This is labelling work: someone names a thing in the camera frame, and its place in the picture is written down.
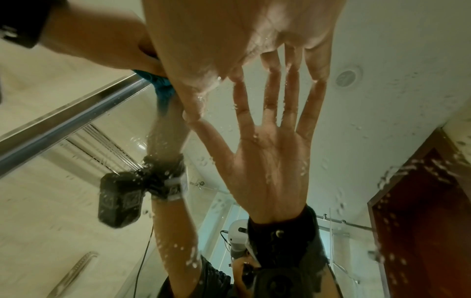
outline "teal rag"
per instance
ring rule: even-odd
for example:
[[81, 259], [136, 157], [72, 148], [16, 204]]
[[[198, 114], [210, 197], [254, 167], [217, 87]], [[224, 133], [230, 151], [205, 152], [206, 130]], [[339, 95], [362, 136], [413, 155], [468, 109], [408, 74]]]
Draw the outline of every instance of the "teal rag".
[[157, 95], [158, 111], [166, 114], [168, 111], [170, 99], [175, 95], [175, 89], [170, 83], [169, 79], [156, 76], [142, 70], [134, 70], [134, 72], [154, 86]]

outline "wooden door frame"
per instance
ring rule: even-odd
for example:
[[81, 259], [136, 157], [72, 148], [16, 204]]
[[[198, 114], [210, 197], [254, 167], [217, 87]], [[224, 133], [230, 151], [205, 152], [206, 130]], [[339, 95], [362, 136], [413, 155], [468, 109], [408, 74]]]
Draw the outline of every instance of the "wooden door frame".
[[[455, 177], [459, 186], [463, 189], [464, 193], [468, 198], [471, 198], [471, 183], [466, 181], [471, 180], [471, 165], [464, 159], [460, 150], [445, 134], [443, 129], [436, 129], [425, 142], [417, 149], [417, 151], [404, 163], [404, 166], [413, 165], [414, 160], [421, 160], [427, 156], [427, 154], [436, 150], [439, 155], [445, 161], [456, 161], [459, 162], [451, 163], [447, 165], [448, 169], [457, 174]], [[392, 176], [388, 184], [386, 184], [382, 190], [378, 191], [375, 196], [367, 203], [368, 213], [371, 221], [371, 227], [373, 231], [376, 231], [376, 222], [374, 220], [373, 207], [381, 201], [386, 195], [404, 178], [404, 176]], [[378, 245], [378, 234], [373, 232], [374, 240]], [[383, 285], [383, 291], [385, 297], [390, 297], [388, 279], [386, 277], [386, 271], [384, 265], [379, 263], [379, 271], [381, 275], [381, 282]]]

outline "black wristband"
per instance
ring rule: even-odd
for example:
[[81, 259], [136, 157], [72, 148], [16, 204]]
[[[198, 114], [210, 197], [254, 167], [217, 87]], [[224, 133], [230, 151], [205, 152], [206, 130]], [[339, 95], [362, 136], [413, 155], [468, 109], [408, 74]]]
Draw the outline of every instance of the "black wristband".
[[34, 47], [41, 36], [49, 12], [66, 0], [8, 0], [0, 9], [0, 36], [26, 48]]
[[307, 206], [291, 220], [273, 224], [247, 224], [250, 246], [263, 268], [297, 267], [318, 225], [314, 210]]

